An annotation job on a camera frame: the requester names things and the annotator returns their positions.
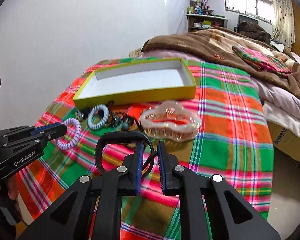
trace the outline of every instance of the purple spiral hair tie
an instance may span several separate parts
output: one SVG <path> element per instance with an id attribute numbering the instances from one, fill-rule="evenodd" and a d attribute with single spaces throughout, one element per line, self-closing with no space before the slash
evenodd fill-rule
<path id="1" fill-rule="evenodd" d="M 60 150 L 70 150 L 70 149 L 74 148 L 79 142 L 79 138 L 81 135 L 81 124 L 76 118 L 68 118 L 67 120 L 65 120 L 63 122 L 63 124 L 65 126 L 68 126 L 71 123 L 73 123 L 75 125 L 75 128 L 76 128 L 75 135 L 74 135 L 73 139 L 67 144 L 60 142 L 59 138 L 57 138 L 56 143 L 57 143 L 57 147 Z"/>

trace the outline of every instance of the plaid blanket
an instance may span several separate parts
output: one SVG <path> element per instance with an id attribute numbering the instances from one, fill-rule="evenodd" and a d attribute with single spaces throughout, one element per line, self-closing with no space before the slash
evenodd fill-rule
<path id="1" fill-rule="evenodd" d="M 279 59 L 265 55 L 257 50 L 243 46 L 233 46 L 232 50 L 247 64 L 259 71 L 273 72 L 280 76 L 288 76 L 291 70 Z"/>
<path id="2" fill-rule="evenodd" d="M 76 109 L 72 97 L 89 73 L 130 60 L 102 61 L 88 68 L 47 108 L 36 125 L 74 117 Z M 274 153 L 250 76 L 239 69 L 221 65 L 190 61 L 188 64 L 197 81 L 196 96 L 180 103 L 197 112 L 203 125 L 194 140 L 183 143 L 166 140 L 167 151 L 197 174 L 224 176 L 267 218 Z M 142 109 L 156 104 L 133 104 L 115 109 L 138 115 Z M 20 194 L 34 219 L 80 176 L 98 176 L 94 164 L 95 145 L 103 133 L 114 129 L 92 131 L 87 128 L 86 121 L 82 122 L 82 128 L 76 148 L 61 151 L 54 141 L 49 142 L 44 156 L 19 172 Z M 69 127 L 62 140 L 69 140 L 74 132 L 73 127 Z M 110 170 L 119 166 L 132 152 L 124 145 L 108 145 L 104 150 L 104 167 Z M 121 239 L 180 239 L 178 201 L 177 196 L 165 197 L 162 194 L 156 158 L 151 174 L 142 180 L 140 195 L 122 198 Z"/>

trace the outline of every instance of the window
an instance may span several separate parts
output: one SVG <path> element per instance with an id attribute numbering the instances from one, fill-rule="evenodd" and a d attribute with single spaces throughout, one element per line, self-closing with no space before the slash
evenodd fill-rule
<path id="1" fill-rule="evenodd" d="M 262 21 L 275 22 L 274 8 L 269 0 L 225 0 L 227 11 L 250 15 Z"/>

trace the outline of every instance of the pink hair clip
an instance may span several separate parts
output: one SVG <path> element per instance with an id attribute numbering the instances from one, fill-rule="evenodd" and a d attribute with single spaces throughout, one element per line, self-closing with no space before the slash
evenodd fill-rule
<path id="1" fill-rule="evenodd" d="M 194 139 L 202 120 L 177 101 L 168 100 L 140 116 L 146 135 L 157 139 L 169 138 L 177 142 Z"/>

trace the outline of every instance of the spiral hair tie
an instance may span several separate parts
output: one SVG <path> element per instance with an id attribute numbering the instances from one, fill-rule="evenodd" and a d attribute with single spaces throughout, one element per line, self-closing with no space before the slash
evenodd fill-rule
<path id="1" fill-rule="evenodd" d="M 73 123 L 75 125 L 75 129 L 76 129 L 73 139 L 67 144 L 60 142 L 59 138 L 56 139 L 57 147 L 61 150 L 70 150 L 70 149 L 74 148 L 79 142 L 79 138 L 81 135 L 80 122 L 76 118 L 68 118 L 67 120 L 65 120 L 63 122 L 63 124 L 65 126 L 67 126 L 71 123 Z"/>
<path id="2" fill-rule="evenodd" d="M 92 118 L 99 110 L 103 111 L 103 117 L 98 123 L 93 124 Z M 91 130 L 98 130 L 106 124 L 108 117 L 109 117 L 108 107 L 106 107 L 105 105 L 97 105 L 91 110 L 91 112 L 88 115 L 88 127 Z"/>

